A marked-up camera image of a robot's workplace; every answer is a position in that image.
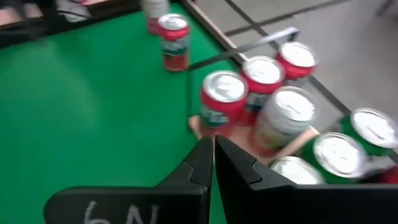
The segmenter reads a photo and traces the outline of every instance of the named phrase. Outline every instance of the can label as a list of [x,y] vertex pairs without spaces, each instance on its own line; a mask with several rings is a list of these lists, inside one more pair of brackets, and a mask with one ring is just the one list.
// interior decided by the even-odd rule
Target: can label
[[272,127],[268,120],[259,118],[256,126],[255,135],[259,145],[270,149],[278,149],[287,145],[295,135],[284,133]]
[[228,123],[228,117],[219,111],[211,110],[207,106],[201,108],[201,120],[203,123],[211,128],[216,128]]
[[246,109],[248,111],[260,111],[266,103],[268,96],[268,94],[250,93],[246,101]]
[[143,0],[142,8],[148,18],[159,18],[169,13],[168,0]]
[[186,35],[177,40],[163,39],[163,54],[165,55],[183,55],[188,50],[189,36]]
[[287,86],[303,87],[306,83],[308,83],[308,76],[293,80],[286,79],[284,84]]

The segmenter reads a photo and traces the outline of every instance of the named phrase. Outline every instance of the can lid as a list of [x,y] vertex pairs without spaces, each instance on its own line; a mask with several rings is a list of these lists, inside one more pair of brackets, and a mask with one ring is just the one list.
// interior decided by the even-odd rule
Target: can lid
[[313,67],[317,64],[315,52],[300,42],[286,42],[280,46],[279,52],[292,65]]
[[242,100],[248,93],[248,84],[237,73],[216,71],[206,76],[203,81],[205,93],[212,99],[233,103]]
[[358,108],[351,115],[351,124],[371,144],[386,149],[398,147],[397,123],[385,113],[370,108]]
[[358,178],[366,171],[368,157],[364,149],[345,134],[320,135],[315,140],[313,152],[319,164],[337,176]]
[[318,113],[313,98],[303,89],[294,86],[279,88],[273,99],[277,110],[294,121],[311,121]]
[[180,30],[188,26],[188,22],[180,14],[167,14],[159,18],[159,25],[167,30]]
[[243,63],[242,69],[250,79],[258,83],[273,84],[285,78],[279,62],[266,56],[249,58]]
[[296,184],[324,184],[325,180],[313,166],[303,159],[286,156],[276,160],[270,167]]

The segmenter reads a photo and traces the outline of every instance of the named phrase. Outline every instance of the green table surface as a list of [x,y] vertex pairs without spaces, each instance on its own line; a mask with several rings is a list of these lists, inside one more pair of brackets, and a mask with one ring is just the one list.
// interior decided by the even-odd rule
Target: green table surface
[[[191,63],[221,52],[172,11],[190,21]],[[0,50],[0,223],[44,223],[45,202],[67,187],[155,186],[197,142],[187,100],[197,113],[203,77],[232,69],[166,72],[142,12]],[[211,223],[225,223],[215,173]]]

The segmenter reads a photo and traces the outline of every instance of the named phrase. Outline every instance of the white soda can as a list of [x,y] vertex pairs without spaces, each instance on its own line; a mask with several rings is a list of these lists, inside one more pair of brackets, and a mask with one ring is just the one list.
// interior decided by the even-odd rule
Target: white soda can
[[292,86],[279,88],[260,112],[254,145],[280,149],[305,131],[317,114],[317,105],[306,91]]
[[147,19],[148,31],[151,34],[159,35],[160,25],[158,19],[169,13],[168,0],[142,0],[142,10]]

